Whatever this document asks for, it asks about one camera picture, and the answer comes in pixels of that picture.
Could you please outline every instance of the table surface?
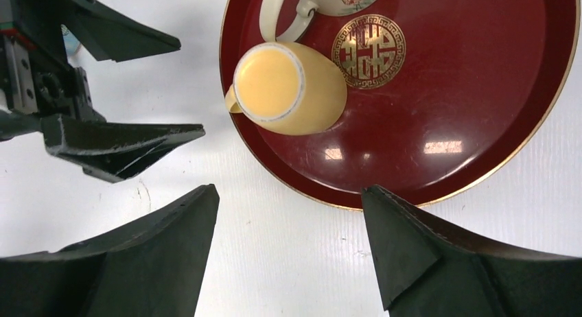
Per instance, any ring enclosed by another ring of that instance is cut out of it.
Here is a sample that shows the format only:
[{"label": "table surface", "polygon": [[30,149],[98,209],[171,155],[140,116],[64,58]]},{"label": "table surface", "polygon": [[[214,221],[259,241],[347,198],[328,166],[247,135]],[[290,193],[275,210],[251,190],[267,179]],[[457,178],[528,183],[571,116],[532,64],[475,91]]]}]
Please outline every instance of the table surface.
[{"label": "table surface", "polygon": [[[179,37],[183,48],[123,63],[82,50],[74,62],[88,73],[94,107],[109,121],[202,123],[207,135],[114,185],[48,156],[40,134],[2,143],[0,256],[59,250],[215,183],[220,209],[197,316],[387,316],[362,213],[289,189],[238,137],[218,72],[227,0],[99,1]],[[428,211],[503,242],[582,257],[580,78],[579,55],[530,143]]]}]

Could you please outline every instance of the gold emblem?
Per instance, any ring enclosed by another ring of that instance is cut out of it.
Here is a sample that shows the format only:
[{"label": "gold emblem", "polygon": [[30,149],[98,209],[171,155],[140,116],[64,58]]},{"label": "gold emblem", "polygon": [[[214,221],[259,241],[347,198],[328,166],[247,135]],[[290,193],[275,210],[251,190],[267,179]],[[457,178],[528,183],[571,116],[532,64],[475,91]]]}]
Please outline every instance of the gold emblem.
[{"label": "gold emblem", "polygon": [[362,15],[344,25],[331,50],[331,59],[342,69],[347,84],[359,89],[391,81],[405,56],[404,33],[394,21],[377,14]]}]

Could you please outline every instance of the round tray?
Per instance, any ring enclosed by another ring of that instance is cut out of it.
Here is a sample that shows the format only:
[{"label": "round tray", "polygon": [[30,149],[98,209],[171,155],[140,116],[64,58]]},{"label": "round tray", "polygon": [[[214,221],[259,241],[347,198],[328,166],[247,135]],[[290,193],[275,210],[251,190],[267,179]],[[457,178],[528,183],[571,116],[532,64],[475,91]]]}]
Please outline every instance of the round tray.
[{"label": "round tray", "polygon": [[[296,3],[285,1],[279,33]],[[263,42],[260,5],[228,2],[224,92]],[[479,183],[527,143],[566,81],[578,28],[579,0],[377,0],[350,16],[316,14],[299,42],[344,71],[338,123],[289,137],[232,120],[259,162],[308,197],[361,209],[361,188],[378,184],[422,206]]]}]

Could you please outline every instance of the yellow mug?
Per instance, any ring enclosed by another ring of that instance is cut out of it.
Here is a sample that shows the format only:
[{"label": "yellow mug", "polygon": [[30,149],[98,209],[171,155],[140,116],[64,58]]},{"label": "yellow mug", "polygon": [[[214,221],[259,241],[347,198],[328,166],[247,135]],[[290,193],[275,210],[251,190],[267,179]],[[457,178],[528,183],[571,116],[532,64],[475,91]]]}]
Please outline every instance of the yellow mug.
[{"label": "yellow mug", "polygon": [[272,132],[307,135],[332,127],[346,100],[342,71],[324,55],[298,43],[262,43],[238,62],[225,104]]}]

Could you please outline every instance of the yellow mug handle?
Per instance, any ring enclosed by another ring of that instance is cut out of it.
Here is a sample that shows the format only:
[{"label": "yellow mug handle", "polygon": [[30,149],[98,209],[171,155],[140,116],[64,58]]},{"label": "yellow mug handle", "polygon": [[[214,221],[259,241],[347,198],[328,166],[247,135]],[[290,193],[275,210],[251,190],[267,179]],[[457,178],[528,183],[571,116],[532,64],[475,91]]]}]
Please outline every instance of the yellow mug handle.
[{"label": "yellow mug handle", "polygon": [[224,97],[224,104],[230,113],[242,113],[242,110],[236,100],[235,89],[233,85],[231,85],[229,91],[226,92],[226,96]]}]

